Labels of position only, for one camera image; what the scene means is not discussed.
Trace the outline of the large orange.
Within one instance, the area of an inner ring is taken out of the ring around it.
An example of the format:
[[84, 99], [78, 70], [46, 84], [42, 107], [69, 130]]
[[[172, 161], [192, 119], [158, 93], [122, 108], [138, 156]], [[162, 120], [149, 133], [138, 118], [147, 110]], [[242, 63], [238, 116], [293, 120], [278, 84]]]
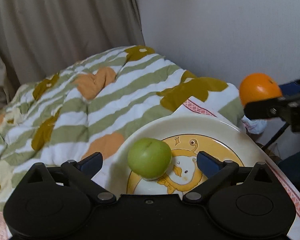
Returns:
[[253, 73], [246, 76], [239, 86], [239, 98], [242, 106], [250, 102], [282, 97], [279, 85], [268, 75]]

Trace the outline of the small green apple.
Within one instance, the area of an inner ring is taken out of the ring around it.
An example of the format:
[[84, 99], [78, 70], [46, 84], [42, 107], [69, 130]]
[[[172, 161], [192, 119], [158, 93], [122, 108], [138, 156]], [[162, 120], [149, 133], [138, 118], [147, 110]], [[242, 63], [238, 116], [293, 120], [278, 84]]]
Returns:
[[145, 180], [160, 178], [167, 171], [172, 160], [172, 151], [164, 141], [141, 138], [129, 148], [129, 168]]

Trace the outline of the striped floral quilt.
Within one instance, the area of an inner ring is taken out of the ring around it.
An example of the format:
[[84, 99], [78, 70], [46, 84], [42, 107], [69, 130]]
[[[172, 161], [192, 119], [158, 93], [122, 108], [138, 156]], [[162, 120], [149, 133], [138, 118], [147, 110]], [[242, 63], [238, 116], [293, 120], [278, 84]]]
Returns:
[[0, 211], [34, 163], [58, 166], [95, 151], [109, 158], [136, 130], [190, 97], [207, 115], [241, 124], [233, 84], [196, 77], [146, 46], [111, 49], [22, 85], [0, 110]]

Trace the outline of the pink floral tablecloth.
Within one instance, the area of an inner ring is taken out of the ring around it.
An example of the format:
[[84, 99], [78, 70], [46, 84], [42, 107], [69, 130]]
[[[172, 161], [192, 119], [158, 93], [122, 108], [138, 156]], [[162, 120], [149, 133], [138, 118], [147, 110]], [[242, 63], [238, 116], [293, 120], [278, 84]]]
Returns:
[[[193, 97], [173, 111], [159, 101], [154, 95], [121, 104], [113, 101], [94, 112], [92, 103], [81, 98], [44, 103], [31, 113], [32, 108], [26, 113], [23, 107], [9, 107], [0, 115], [0, 211], [36, 161], [56, 166], [68, 159], [82, 159], [93, 150], [100, 150], [108, 159], [138, 129], [173, 113], [203, 114], [243, 129], [248, 122], [241, 120], [240, 103], [239, 110], [235, 109], [238, 99], [221, 110]], [[289, 237], [300, 239], [300, 193], [275, 164], [269, 166], [295, 203], [299, 218]]]

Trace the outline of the beige curtain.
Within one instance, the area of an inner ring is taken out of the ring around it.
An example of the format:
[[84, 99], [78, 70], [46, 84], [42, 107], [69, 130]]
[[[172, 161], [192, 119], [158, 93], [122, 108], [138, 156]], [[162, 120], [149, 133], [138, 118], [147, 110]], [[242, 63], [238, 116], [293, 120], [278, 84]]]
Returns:
[[0, 109], [22, 84], [143, 43], [136, 0], [0, 0]]

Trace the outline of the black chair frame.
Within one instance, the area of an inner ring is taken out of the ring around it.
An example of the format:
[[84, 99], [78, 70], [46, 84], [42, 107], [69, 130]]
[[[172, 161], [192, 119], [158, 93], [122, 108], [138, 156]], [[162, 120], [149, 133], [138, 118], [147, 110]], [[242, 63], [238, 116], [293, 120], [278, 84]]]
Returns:
[[267, 150], [283, 133], [286, 131], [286, 129], [290, 126], [289, 123], [285, 123], [275, 134], [274, 136], [265, 144], [261, 147], [261, 150], [265, 151]]

